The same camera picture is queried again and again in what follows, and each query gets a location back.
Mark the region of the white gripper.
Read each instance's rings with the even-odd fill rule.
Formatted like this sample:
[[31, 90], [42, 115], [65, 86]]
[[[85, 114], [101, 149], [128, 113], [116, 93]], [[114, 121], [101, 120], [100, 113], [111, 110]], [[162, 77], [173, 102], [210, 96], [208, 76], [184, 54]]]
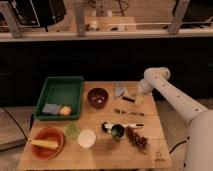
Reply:
[[153, 87], [145, 79], [142, 79], [138, 83], [137, 90], [140, 95], [136, 96], [134, 104], [139, 106], [144, 102], [145, 96], [152, 93]]

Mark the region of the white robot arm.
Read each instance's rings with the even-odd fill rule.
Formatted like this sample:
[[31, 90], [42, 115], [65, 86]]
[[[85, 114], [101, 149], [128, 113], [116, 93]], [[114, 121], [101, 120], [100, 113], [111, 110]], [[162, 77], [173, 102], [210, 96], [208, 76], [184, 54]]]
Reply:
[[137, 94], [147, 96], [156, 89], [188, 123], [183, 171], [213, 171], [213, 110], [170, 84], [169, 78], [166, 67], [148, 68]]

